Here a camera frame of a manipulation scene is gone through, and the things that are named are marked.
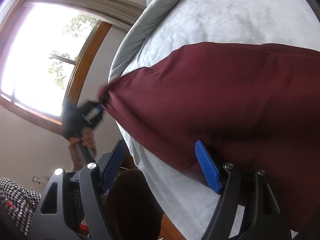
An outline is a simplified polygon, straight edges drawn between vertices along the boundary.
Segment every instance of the blue clamp pad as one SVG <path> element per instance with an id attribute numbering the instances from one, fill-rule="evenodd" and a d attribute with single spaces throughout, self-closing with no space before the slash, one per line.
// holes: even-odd
<path id="1" fill-rule="evenodd" d="M 98 161 L 100 175 L 102 177 L 100 190 L 102 194 L 111 189 L 113 182 L 116 179 L 121 163 L 125 157 L 126 144 L 124 140 L 119 140 L 111 153 L 106 153 L 101 156 Z"/>
<path id="2" fill-rule="evenodd" d="M 97 109 L 97 111 L 99 112 L 99 113 L 102 113 L 103 111 L 104 111 L 104 108 L 103 108 L 103 105 L 98 105 L 97 107 L 96 107 L 96 109 Z"/>
<path id="3" fill-rule="evenodd" d="M 204 144 L 201 140 L 198 140 L 195 145 L 196 156 L 200 163 L 201 169 L 204 173 L 205 179 L 215 193 L 219 194 L 222 190 L 220 183 L 219 170 L 217 164 L 214 163 L 210 157 L 207 149 L 204 147 Z"/>

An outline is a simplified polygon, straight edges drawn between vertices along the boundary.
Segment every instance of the bed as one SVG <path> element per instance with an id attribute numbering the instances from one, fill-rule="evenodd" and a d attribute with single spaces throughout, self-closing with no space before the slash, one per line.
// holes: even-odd
<path id="1" fill-rule="evenodd" d="M 320 51 L 320 23 L 306 0 L 151 0 L 120 45 L 109 82 L 151 67 L 183 45 L 203 41 L 280 43 Z M 186 239 L 201 239 L 219 195 L 162 162 L 119 128 L 172 223 Z M 230 236 L 239 231 L 243 211 L 238 206 Z"/>

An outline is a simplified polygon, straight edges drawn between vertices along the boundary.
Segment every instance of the window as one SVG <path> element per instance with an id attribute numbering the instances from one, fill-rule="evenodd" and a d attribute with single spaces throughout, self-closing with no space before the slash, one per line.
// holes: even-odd
<path id="1" fill-rule="evenodd" d="M 63 103 L 77 103 L 111 25 L 59 5 L 36 4 L 23 12 L 1 55 L 0 104 L 60 133 Z"/>

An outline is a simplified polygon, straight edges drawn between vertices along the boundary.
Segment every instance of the hand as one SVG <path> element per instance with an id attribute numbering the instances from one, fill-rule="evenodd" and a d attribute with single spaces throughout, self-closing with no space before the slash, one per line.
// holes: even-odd
<path id="1" fill-rule="evenodd" d="M 79 138 L 70 138 L 69 139 L 69 151 L 70 156 L 73 162 L 73 167 L 71 168 L 72 171 L 81 170 L 83 168 L 83 165 L 80 162 L 80 159 L 76 153 L 76 144 L 82 142 L 83 146 L 88 147 L 89 149 L 92 149 L 94 154 L 97 155 L 96 150 L 96 142 L 93 138 L 92 129 L 89 127 L 85 127 L 83 130 L 83 136 L 81 139 Z"/>

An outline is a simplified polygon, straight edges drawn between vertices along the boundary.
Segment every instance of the wooden window trim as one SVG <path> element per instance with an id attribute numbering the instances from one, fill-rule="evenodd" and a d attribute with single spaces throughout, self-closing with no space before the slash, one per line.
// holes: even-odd
<path id="1" fill-rule="evenodd" d="M 186 240 L 166 214 L 162 216 L 161 231 L 158 239 L 162 237 L 164 240 Z"/>
<path id="2" fill-rule="evenodd" d="M 84 81 L 93 59 L 111 27 L 112 25 L 106 22 L 98 23 L 92 37 L 90 39 L 88 38 L 88 43 L 85 44 L 84 52 L 80 54 L 77 59 L 74 74 L 70 78 L 70 89 L 67 90 L 66 93 L 67 98 L 74 104 L 78 103 Z"/>
<path id="3" fill-rule="evenodd" d="M 25 0 L 20 0 L 17 3 L 17 6 L 15 6 L 11 11 L 0 30 L 0 77 L 16 34 L 23 24 L 24 19 L 32 9 L 32 7 L 24 7 L 24 1 Z M 111 24 L 106 22 L 98 22 L 91 32 L 90 37 L 87 39 L 83 50 L 78 56 L 74 72 L 70 78 L 66 91 L 66 98 L 70 99 L 71 102 L 75 104 L 78 103 L 84 81 L 87 77 L 93 59 L 111 26 Z M 0 96 L 0 105 L 13 114 L 38 127 L 62 135 L 63 117 L 61 123 L 46 116 L 45 113 L 39 113 L 38 111 L 23 105 L 14 104 L 5 96 Z"/>

